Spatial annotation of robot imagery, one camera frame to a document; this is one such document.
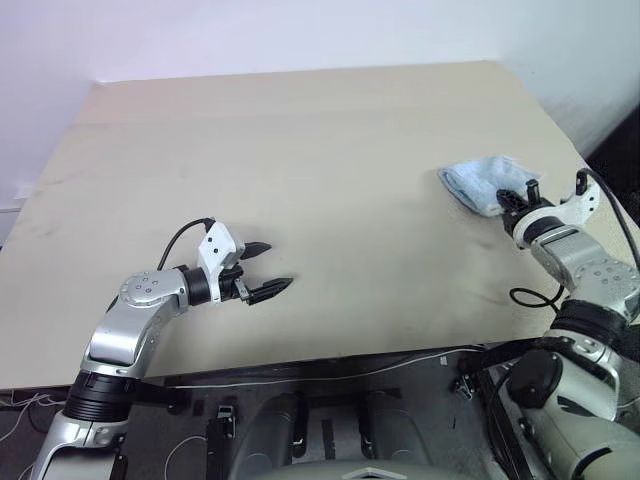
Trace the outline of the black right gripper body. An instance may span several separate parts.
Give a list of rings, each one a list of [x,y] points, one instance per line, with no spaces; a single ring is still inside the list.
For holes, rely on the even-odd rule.
[[[514,228],[515,225],[528,213],[534,210],[549,207],[551,203],[544,197],[534,205],[530,205],[527,200],[520,196],[504,197],[504,227]]]

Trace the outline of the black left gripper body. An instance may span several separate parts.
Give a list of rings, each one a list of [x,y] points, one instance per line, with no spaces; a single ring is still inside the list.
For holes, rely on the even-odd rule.
[[[248,288],[242,280],[244,270],[241,266],[233,266],[223,269],[218,276],[218,287],[220,301],[226,302],[233,299],[240,299],[243,302],[249,300]]]

